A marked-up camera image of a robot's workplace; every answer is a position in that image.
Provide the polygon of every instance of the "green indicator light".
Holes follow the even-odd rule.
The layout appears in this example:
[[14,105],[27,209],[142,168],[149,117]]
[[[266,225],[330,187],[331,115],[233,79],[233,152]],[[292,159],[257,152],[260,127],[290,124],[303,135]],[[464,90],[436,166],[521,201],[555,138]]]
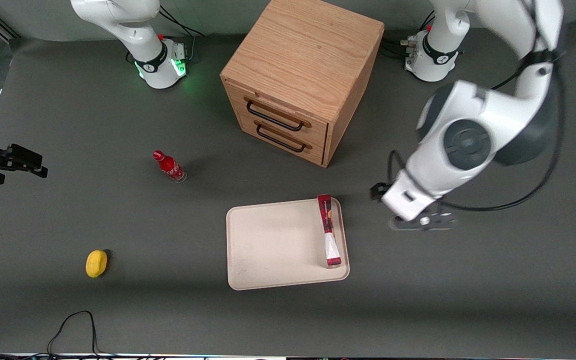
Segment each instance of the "green indicator light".
[[174,71],[179,77],[186,75],[186,62],[184,60],[170,59],[170,64],[172,64]]
[[137,68],[137,71],[139,72],[139,77],[144,79],[144,74],[142,73],[142,69],[139,68],[139,65],[137,64],[137,61],[134,62],[134,66],[135,68]]

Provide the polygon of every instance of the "gray table surface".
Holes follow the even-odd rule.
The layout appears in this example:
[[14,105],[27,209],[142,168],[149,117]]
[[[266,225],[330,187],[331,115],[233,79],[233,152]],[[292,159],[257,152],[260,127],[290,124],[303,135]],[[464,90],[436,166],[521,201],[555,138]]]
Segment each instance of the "gray table surface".
[[[45,349],[68,314],[90,310],[114,353],[576,358],[576,24],[563,61],[567,133],[551,182],[520,207],[459,212],[443,232],[394,232],[368,201],[393,148],[417,146],[415,125],[441,85],[485,87],[517,64],[487,30],[441,83],[377,58],[370,84],[329,168],[238,128],[219,71],[241,37],[199,38],[189,76],[155,90],[124,63],[118,41],[21,41],[0,96],[0,146],[44,156],[49,176],[7,174],[0,186],[0,352]],[[186,168],[170,182],[160,149]],[[492,165],[452,201],[518,198],[549,155]],[[350,256],[346,280],[253,291],[227,283],[232,207],[339,199]],[[106,276],[87,278],[94,249]],[[90,351],[86,317],[55,350]]]

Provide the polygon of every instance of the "red bottle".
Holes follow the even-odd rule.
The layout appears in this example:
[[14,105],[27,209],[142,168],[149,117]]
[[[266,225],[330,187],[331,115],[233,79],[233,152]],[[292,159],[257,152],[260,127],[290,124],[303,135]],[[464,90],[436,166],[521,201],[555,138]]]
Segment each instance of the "red bottle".
[[166,173],[174,182],[181,183],[186,180],[186,172],[172,157],[165,155],[163,152],[156,150],[152,157],[159,163],[161,171]]

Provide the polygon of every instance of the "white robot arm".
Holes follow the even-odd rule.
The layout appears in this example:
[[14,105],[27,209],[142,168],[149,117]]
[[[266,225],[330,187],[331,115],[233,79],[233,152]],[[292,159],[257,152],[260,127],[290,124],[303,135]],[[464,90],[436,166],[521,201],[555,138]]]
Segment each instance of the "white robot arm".
[[[552,119],[535,115],[553,75],[563,19],[560,0],[531,0],[526,5],[522,0],[433,0],[433,4],[432,30],[417,34],[423,37],[423,46],[411,55],[414,75],[437,81],[454,66],[457,47],[469,28],[466,10],[476,12],[510,45],[522,61],[522,71],[514,95],[458,80],[428,100],[417,124],[419,147],[381,198],[404,221],[413,221],[495,158],[505,165],[532,160],[550,140],[548,129],[554,128]],[[441,57],[446,61],[438,63]]]
[[119,39],[135,59],[139,75],[165,89],[186,75],[183,44],[160,39],[145,23],[160,12],[160,0],[70,0],[75,13]]

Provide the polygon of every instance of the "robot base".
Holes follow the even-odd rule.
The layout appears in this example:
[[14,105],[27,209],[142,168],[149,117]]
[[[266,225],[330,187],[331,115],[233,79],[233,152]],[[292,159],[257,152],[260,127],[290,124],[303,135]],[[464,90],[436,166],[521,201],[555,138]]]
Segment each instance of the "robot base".
[[443,80],[446,75],[448,75],[449,71],[455,68],[457,55],[448,59],[444,64],[435,64],[432,57],[427,55],[423,48],[421,48],[421,40],[426,34],[428,34],[428,32],[423,30],[407,37],[406,43],[414,44],[414,47],[406,48],[406,52],[409,53],[411,51],[411,53],[406,57],[404,69],[410,71],[417,79],[423,80],[424,82],[439,82],[439,80]]
[[139,76],[146,81],[151,88],[166,89],[186,76],[186,48],[183,43],[176,43],[171,39],[163,39],[162,43],[167,47],[167,58],[159,66],[156,72],[142,71],[135,63]]

